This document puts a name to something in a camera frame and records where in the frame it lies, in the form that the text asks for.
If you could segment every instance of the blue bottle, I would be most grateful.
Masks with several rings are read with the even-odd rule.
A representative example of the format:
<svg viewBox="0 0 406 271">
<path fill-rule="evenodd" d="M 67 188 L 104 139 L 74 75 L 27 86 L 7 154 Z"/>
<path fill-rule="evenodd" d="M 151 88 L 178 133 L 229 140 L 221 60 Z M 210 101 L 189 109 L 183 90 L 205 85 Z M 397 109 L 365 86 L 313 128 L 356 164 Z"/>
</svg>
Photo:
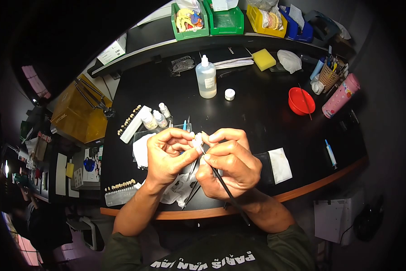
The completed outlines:
<svg viewBox="0 0 406 271">
<path fill-rule="evenodd" d="M 324 62 L 325 62 L 325 57 L 321 57 L 320 60 L 317 62 L 316 64 L 316 68 L 314 68 L 314 71 L 311 73 L 310 75 L 310 80 L 313 80 L 313 78 L 320 73 L 320 70 L 322 69 L 322 67 L 324 66 Z"/>
</svg>

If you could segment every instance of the anycubic logo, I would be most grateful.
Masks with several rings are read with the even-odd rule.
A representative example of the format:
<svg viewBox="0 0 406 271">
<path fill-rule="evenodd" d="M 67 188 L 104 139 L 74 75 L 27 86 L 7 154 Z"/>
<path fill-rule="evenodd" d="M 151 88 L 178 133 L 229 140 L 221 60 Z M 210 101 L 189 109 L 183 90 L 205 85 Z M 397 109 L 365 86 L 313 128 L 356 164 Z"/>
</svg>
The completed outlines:
<svg viewBox="0 0 406 271">
<path fill-rule="evenodd" d="M 66 114 L 61 115 L 58 119 L 56 119 L 56 123 L 64 119 L 66 116 Z"/>
</svg>

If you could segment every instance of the man's right hand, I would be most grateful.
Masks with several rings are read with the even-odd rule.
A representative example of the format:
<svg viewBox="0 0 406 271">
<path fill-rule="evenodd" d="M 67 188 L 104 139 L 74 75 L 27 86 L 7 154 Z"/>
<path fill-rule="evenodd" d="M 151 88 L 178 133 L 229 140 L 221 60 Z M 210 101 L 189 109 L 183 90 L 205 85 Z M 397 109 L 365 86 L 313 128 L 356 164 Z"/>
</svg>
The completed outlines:
<svg viewBox="0 0 406 271">
<path fill-rule="evenodd" d="M 210 165 L 223 171 L 222 179 L 234 198 L 252 189 L 259 182 L 261 162 L 251 154 L 243 130 L 225 128 L 210 136 L 203 134 L 202 138 L 211 148 L 200 160 L 196 179 L 207 197 L 229 201 L 227 192 L 213 176 Z"/>
</svg>

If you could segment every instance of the dark green shirt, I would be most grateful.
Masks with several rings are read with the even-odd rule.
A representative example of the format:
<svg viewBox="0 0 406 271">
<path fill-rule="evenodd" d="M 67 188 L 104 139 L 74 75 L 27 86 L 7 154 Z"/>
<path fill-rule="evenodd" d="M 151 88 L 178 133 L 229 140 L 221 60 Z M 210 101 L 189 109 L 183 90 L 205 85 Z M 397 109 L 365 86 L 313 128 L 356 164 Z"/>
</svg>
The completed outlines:
<svg viewBox="0 0 406 271">
<path fill-rule="evenodd" d="M 141 265 L 136 237 L 111 235 L 103 270 L 314 270 L 310 242 L 298 225 L 268 234 L 268 245 L 237 234 L 208 236 L 150 265 Z"/>
</svg>

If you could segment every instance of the pink thermos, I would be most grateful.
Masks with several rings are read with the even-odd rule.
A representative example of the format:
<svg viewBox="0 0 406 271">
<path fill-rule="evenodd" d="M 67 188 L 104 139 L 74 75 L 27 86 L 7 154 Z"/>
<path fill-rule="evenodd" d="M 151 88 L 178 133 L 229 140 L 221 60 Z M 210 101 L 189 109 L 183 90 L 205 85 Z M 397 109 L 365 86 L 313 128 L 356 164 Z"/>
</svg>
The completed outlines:
<svg viewBox="0 0 406 271">
<path fill-rule="evenodd" d="M 322 106 L 322 112 L 327 118 L 332 118 L 344 104 L 357 92 L 359 82 L 353 73 L 349 73 L 341 86 L 333 93 L 331 98 Z"/>
</svg>

